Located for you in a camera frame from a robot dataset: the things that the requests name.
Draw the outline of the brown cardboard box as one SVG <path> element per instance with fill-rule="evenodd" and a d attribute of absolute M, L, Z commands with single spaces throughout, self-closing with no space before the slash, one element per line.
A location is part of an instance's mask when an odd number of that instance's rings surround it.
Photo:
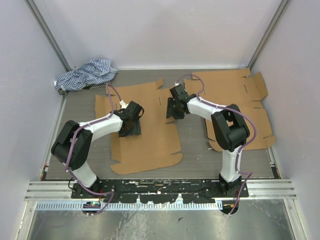
<path fill-rule="evenodd" d="M 167 102 L 170 90 L 163 87 L 163 79 L 155 82 L 118 87 L 111 90 L 112 98 L 95 96 L 95 117 L 101 118 L 112 108 L 119 110 L 119 98 L 125 103 L 134 101 L 141 105 L 144 114 L 140 118 L 140 135 L 119 137 L 111 134 L 111 157 L 117 163 L 111 165 L 119 175 L 139 173 L 178 164 L 183 154 L 173 118 L 167 118 Z"/>

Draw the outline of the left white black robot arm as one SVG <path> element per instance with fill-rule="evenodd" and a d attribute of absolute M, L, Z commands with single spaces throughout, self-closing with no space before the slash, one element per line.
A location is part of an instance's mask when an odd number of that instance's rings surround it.
<path fill-rule="evenodd" d="M 51 154 L 64 170 L 77 180 L 88 198 L 101 195 L 100 180 L 90 168 L 87 158 L 91 143 L 106 135 L 116 133 L 120 138 L 141 134 L 140 118 L 144 108 L 134 101 L 120 102 L 119 110 L 88 122 L 67 121 L 51 147 Z"/>

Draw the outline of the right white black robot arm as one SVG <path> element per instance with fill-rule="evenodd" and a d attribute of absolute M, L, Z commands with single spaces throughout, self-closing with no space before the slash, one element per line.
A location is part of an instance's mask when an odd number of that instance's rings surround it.
<path fill-rule="evenodd" d="M 219 105 L 196 94 L 188 94 L 181 84 L 169 91 L 166 118 L 179 120 L 192 114 L 212 123 L 215 141 L 222 149 L 222 168 L 218 176 L 220 192 L 228 198 L 239 194 L 243 189 L 239 171 L 242 147 L 247 143 L 250 130 L 238 106 Z"/>

